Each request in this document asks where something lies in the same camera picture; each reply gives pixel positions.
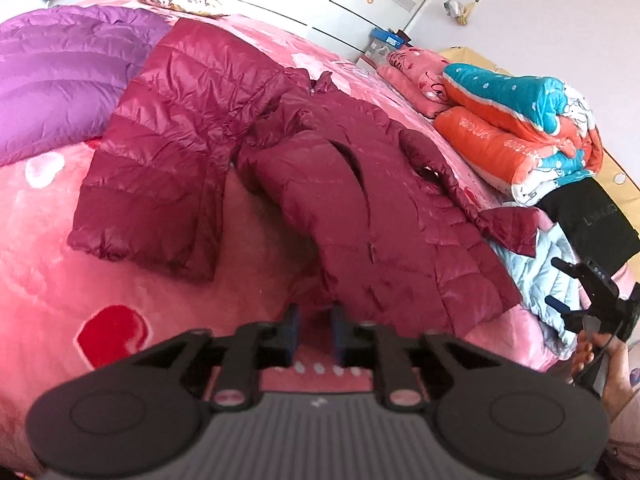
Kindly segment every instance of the purple puffer jacket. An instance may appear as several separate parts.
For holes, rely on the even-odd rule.
[[[0,166],[100,136],[171,29],[125,7],[62,6],[0,25]]]

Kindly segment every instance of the pink blanket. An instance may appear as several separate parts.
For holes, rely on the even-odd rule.
[[[86,4],[96,3],[143,7],[134,0]],[[173,21],[180,15],[158,12]],[[282,65],[306,68],[313,77],[331,70],[343,91],[433,139],[473,202],[482,208],[499,204],[431,124],[378,76],[255,20],[231,16],[216,23]],[[275,319],[290,280],[314,254],[307,240],[284,225],[278,209],[250,195],[233,172],[225,189],[222,248],[212,283],[190,285],[128,262],[72,251],[66,236],[93,152],[90,142],[77,144],[0,168],[0,463],[18,470],[38,468],[23,421],[44,390],[190,328],[209,327],[226,335],[242,323]],[[477,326],[467,339],[532,368],[544,369],[554,361],[538,321],[518,307]],[[367,373],[335,365],[328,345],[311,333],[295,366],[265,371],[263,387],[369,388]]]

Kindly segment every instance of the black cable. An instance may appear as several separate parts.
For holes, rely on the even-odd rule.
[[[618,335],[618,332],[620,332],[620,329],[622,328],[623,324],[624,324],[624,320],[620,321],[618,328],[615,330],[613,334],[611,334],[611,337],[609,337],[605,345],[602,347],[602,351],[600,352],[600,354],[598,354],[598,356],[593,361],[591,361],[588,365],[586,365],[580,373],[576,374],[576,376],[574,377],[574,384],[577,384],[580,381],[580,379],[584,377],[585,373],[587,373],[594,364],[596,364],[598,361],[602,359],[604,352],[607,351],[607,348],[609,347],[610,343],[613,341],[613,338],[615,338],[615,336]]]

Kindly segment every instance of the black cloth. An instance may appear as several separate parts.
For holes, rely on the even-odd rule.
[[[561,186],[537,206],[560,224],[580,259],[590,258],[610,276],[640,252],[638,232],[593,178]]]

